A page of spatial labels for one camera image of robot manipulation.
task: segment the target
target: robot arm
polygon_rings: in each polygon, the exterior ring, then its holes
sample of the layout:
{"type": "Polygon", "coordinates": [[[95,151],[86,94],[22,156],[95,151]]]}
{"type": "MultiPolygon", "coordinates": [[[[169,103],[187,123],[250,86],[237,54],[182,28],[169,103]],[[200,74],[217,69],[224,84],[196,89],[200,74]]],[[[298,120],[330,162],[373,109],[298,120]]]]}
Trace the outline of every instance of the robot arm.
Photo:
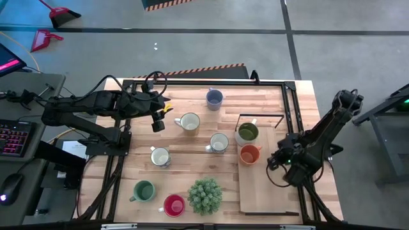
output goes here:
{"type": "Polygon", "coordinates": [[[356,89],[338,92],[332,101],[332,108],[313,129],[288,134],[278,142],[279,149],[267,160],[269,168],[275,170],[279,165],[291,164],[283,179],[293,186],[301,185],[306,177],[320,169],[324,159],[343,150],[331,142],[342,127],[359,114],[363,99],[356,89]]]}
{"type": "Polygon", "coordinates": [[[143,92],[96,91],[82,98],[52,97],[47,100],[42,122],[49,126],[76,128],[99,138],[108,146],[120,145],[121,130],[118,127],[105,128],[78,116],[74,112],[86,112],[89,115],[110,116],[116,121],[129,118],[151,116],[152,129],[159,132],[165,129],[162,119],[171,109],[165,111],[165,102],[170,99],[150,91],[148,84],[143,85],[143,92]]]}

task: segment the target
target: paper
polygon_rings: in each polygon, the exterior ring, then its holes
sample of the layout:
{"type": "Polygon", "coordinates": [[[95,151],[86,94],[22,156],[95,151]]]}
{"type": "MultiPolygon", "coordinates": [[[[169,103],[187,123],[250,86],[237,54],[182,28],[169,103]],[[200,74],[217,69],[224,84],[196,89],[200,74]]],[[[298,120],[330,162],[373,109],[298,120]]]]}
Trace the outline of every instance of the paper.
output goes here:
{"type": "MultiPolygon", "coordinates": [[[[85,154],[87,147],[83,144],[80,144],[78,141],[64,141],[63,150],[77,157],[81,157],[86,160],[88,159],[88,156],[85,154]]],[[[65,178],[65,176],[65,172],[58,171],[57,178],[65,178]]]]}

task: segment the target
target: potted plant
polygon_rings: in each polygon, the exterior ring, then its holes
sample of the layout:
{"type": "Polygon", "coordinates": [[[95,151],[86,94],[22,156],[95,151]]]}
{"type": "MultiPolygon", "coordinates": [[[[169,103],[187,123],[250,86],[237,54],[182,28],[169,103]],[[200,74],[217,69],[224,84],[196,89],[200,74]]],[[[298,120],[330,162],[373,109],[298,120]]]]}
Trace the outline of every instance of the potted plant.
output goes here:
{"type": "Polygon", "coordinates": [[[193,207],[194,213],[200,215],[211,215],[219,210],[222,202],[222,188],[213,178],[196,180],[189,189],[189,205],[193,207]]]}

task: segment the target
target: hazard tape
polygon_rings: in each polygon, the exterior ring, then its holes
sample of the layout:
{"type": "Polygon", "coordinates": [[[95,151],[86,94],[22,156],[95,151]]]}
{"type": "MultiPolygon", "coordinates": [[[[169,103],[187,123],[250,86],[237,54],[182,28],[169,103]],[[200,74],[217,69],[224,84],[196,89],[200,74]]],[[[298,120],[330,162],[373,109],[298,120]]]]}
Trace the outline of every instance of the hazard tape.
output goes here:
{"type": "Polygon", "coordinates": [[[188,3],[188,2],[191,2],[191,1],[193,1],[193,0],[174,0],[174,1],[169,1],[169,2],[166,2],[166,3],[160,3],[160,4],[153,5],[153,6],[149,6],[145,10],[147,12],[148,11],[153,11],[153,10],[159,10],[159,9],[162,9],[162,8],[165,8],[165,7],[175,6],[177,4],[188,3]]]}
{"type": "MultiPolygon", "coordinates": [[[[196,72],[202,72],[202,71],[208,71],[208,70],[220,70],[220,69],[224,69],[224,68],[232,68],[232,67],[240,67],[240,66],[244,66],[244,63],[213,66],[213,67],[206,67],[206,68],[196,68],[196,69],[191,69],[191,70],[174,71],[174,72],[167,72],[167,73],[164,73],[164,74],[165,74],[166,77],[168,77],[168,76],[178,75],[178,74],[196,73],[196,72]]],[[[133,77],[133,78],[145,78],[145,77],[147,77],[147,75],[137,76],[137,77],[133,77]]]]}

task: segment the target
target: gray desk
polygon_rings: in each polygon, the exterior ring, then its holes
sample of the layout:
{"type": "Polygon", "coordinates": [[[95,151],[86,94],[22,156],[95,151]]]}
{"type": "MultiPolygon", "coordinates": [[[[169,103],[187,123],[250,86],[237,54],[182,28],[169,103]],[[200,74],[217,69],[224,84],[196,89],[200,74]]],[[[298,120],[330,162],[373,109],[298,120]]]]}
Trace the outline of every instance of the gray desk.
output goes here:
{"type": "MultiPolygon", "coordinates": [[[[45,89],[45,83],[55,88],[54,91],[48,91],[43,98],[58,96],[65,81],[64,75],[57,74],[39,74],[39,73],[11,73],[0,78],[0,91],[12,90],[21,93],[23,89],[35,93],[41,93],[45,89]]],[[[0,100],[0,119],[17,119],[22,116],[41,115],[43,107],[36,102],[29,104],[31,111],[23,108],[18,103],[10,103],[6,100],[0,100]]],[[[31,158],[45,130],[45,125],[41,123],[40,117],[22,119],[37,123],[37,127],[30,145],[27,148],[24,158],[20,162],[10,161],[8,157],[0,157],[0,183],[12,173],[17,172],[20,166],[31,158]]],[[[0,226],[14,226],[22,223],[26,216],[27,209],[33,205],[33,197],[41,183],[45,160],[34,160],[22,170],[24,181],[22,183],[20,194],[17,200],[11,206],[0,206],[0,226]]]]}

